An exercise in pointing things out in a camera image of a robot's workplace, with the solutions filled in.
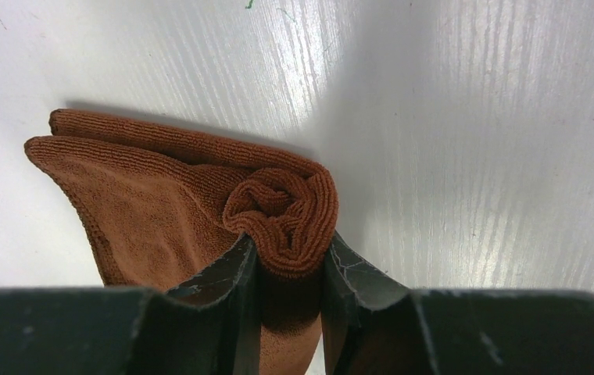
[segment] microfiber towel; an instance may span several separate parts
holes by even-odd
[[[58,109],[25,144],[67,195],[104,285],[166,291],[242,233],[258,248],[260,372],[303,374],[320,337],[320,282],[338,198],[320,164],[277,148]]]

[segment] wood grain texture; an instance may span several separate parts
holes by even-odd
[[[23,157],[75,105],[302,150],[408,286],[594,291],[594,0],[247,4],[0,0],[0,285],[98,283]]]

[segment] white surface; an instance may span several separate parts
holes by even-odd
[[[594,291],[594,0],[245,5],[0,0],[0,285],[100,283],[23,154],[76,105],[305,150],[408,286]]]

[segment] ribbed fabric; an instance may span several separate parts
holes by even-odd
[[[226,252],[258,248],[261,373],[306,371],[320,336],[324,253],[338,199],[329,172],[290,152],[72,109],[28,158],[69,197],[105,285],[165,291]]]

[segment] white wooden tabletop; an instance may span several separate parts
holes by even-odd
[[[594,0],[248,5],[0,0],[0,286],[101,283],[23,154],[72,106],[320,161],[409,287],[594,291]]]

